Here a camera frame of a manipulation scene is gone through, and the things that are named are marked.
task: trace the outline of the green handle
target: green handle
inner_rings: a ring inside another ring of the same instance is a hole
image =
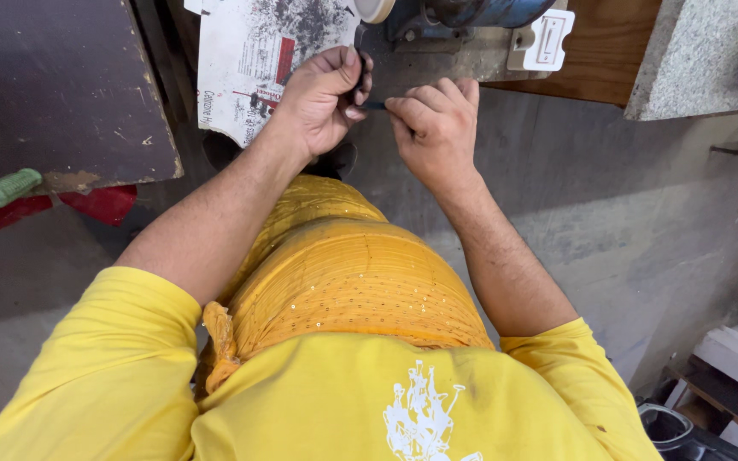
[[[27,194],[42,183],[42,174],[33,168],[22,168],[18,172],[0,178],[0,208]]]

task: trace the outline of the sleeve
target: sleeve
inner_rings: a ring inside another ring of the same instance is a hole
[[[579,318],[500,347],[539,373],[613,459],[662,459],[642,427],[634,397]]]
[[[151,273],[101,271],[0,414],[0,459],[189,458],[200,313]]]

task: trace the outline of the yellow sequined cloth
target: yellow sequined cloth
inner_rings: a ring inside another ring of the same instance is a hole
[[[241,362],[303,333],[388,335],[423,349],[494,349],[446,261],[389,224],[351,186],[311,175],[295,178],[281,196],[203,320],[211,341],[199,366],[199,398]]]

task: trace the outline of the yellow t-shirt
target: yellow t-shirt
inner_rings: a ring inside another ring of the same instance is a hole
[[[311,333],[196,404],[182,289],[102,271],[0,415],[0,459],[660,459],[580,319],[497,353]]]

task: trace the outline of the white graphic print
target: white graphic print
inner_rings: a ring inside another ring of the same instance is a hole
[[[428,379],[423,377],[423,361],[409,368],[409,388],[395,384],[395,403],[386,405],[386,443],[401,461],[451,461],[446,456],[454,421],[448,416],[465,385],[454,385],[454,399],[443,410],[448,394],[435,391],[435,367],[429,367]],[[460,461],[483,461],[478,451]]]

